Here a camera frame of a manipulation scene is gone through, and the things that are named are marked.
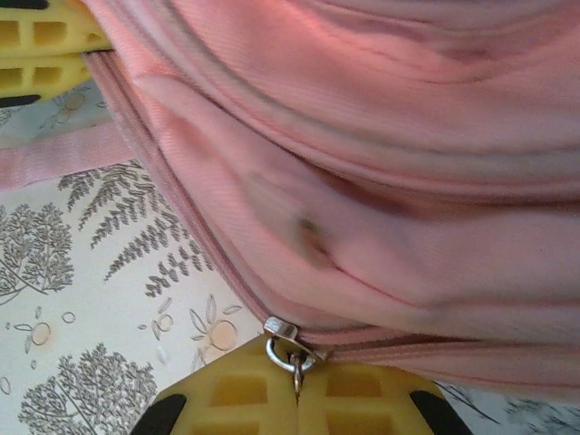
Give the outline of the floral patterned table cover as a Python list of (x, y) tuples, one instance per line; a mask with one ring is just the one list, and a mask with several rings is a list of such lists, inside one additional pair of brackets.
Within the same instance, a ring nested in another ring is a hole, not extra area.
[(0, 279), (0, 435), (62, 358), (145, 399), (262, 330), (136, 160), (0, 192)]

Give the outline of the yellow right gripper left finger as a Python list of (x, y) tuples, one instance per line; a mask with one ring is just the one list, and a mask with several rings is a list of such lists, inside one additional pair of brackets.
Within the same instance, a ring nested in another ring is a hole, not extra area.
[(257, 337), (161, 391), (130, 435), (298, 435), (291, 375)]

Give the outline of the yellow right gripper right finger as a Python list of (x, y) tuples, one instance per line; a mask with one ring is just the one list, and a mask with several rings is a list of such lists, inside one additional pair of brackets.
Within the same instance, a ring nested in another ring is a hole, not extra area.
[(305, 375), (299, 435), (467, 435), (438, 386), (392, 367), (327, 364)]

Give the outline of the pink student backpack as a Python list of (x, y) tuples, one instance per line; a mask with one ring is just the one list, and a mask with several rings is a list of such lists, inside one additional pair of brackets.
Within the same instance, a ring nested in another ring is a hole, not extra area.
[(112, 121), (0, 189), (135, 157), (270, 335), (580, 402), (580, 0), (82, 0)]

